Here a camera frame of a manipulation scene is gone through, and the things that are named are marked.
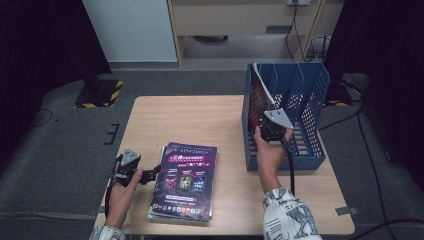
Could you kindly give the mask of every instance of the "wall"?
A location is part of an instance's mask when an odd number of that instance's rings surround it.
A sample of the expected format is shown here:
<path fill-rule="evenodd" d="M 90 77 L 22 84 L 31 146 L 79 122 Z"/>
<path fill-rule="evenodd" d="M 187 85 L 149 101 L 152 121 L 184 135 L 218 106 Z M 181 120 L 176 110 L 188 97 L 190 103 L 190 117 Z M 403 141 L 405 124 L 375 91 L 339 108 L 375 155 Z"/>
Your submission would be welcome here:
<path fill-rule="evenodd" d="M 166 0 L 83 0 L 108 62 L 177 62 Z"/>

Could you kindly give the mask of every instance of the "wooden table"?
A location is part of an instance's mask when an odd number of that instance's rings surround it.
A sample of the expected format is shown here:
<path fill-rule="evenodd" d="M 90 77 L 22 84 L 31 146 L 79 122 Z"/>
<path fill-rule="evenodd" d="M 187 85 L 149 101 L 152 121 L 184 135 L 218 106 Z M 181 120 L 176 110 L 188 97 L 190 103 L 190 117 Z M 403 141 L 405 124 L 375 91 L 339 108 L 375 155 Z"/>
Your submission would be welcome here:
<path fill-rule="evenodd" d="M 165 224 L 147 218 L 154 183 L 138 186 L 123 230 L 140 235 L 262 235 L 262 196 L 257 172 L 247 172 L 241 125 L 243 96 L 139 97 L 122 139 L 119 153 L 130 148 L 141 154 L 140 165 L 152 169 L 161 148 L 170 141 L 213 145 L 218 159 L 213 190 L 213 218 L 205 226 Z M 321 234 L 351 234 L 350 215 L 335 209 L 346 203 L 330 161 L 316 171 L 297 171 L 296 196 L 314 214 Z M 279 179 L 289 187 L 289 174 Z M 95 225 L 105 221 L 99 213 Z"/>

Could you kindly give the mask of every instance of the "blue basket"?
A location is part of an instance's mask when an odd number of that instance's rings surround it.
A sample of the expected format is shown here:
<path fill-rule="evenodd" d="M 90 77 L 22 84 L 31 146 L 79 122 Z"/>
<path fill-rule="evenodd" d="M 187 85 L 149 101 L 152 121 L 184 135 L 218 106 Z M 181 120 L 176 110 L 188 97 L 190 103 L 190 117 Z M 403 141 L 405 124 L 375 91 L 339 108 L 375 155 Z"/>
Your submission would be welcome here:
<path fill-rule="evenodd" d="M 276 100 L 275 108 L 283 108 L 294 126 L 290 150 L 295 170 L 316 170 L 325 159 L 318 138 L 318 119 L 325 100 L 330 77 L 322 63 L 264 63 L 258 70 L 269 92 Z M 251 72 L 247 67 L 242 125 L 248 171 L 258 170 L 257 149 L 248 130 Z M 279 170 L 288 170 L 284 160 Z"/>

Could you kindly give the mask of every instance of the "hand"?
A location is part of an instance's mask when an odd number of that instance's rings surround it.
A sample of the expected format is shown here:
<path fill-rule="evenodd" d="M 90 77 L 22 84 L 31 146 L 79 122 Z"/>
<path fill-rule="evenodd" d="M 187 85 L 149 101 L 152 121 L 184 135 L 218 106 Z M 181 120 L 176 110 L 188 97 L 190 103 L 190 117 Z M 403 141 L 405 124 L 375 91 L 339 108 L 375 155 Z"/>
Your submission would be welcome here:
<path fill-rule="evenodd" d="M 122 186 L 116 178 L 113 179 L 109 200 L 109 214 L 105 226 L 122 229 L 142 173 L 143 169 L 137 169 L 127 187 Z"/>
<path fill-rule="evenodd" d="M 287 129 L 284 138 L 290 141 L 293 130 Z M 266 193 L 274 188 L 281 187 L 277 179 L 277 171 L 283 158 L 287 156 L 287 152 L 280 144 L 269 144 L 261 137 L 261 130 L 257 126 L 255 129 L 254 139 L 258 149 L 258 167 L 259 177 L 263 191 Z"/>

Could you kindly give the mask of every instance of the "patterned sleeve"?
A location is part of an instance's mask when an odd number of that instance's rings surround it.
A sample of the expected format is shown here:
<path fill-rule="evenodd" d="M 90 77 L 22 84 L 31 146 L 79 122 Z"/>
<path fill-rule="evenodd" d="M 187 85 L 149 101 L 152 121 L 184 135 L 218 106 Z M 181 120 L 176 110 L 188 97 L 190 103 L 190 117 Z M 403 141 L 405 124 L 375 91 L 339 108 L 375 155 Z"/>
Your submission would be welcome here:
<path fill-rule="evenodd" d="M 89 240 L 125 240 L 125 234 L 117 228 L 97 226 L 91 233 Z"/>
<path fill-rule="evenodd" d="M 262 204 L 264 239 L 322 239 L 308 206 L 290 190 L 273 189 L 265 193 Z"/>

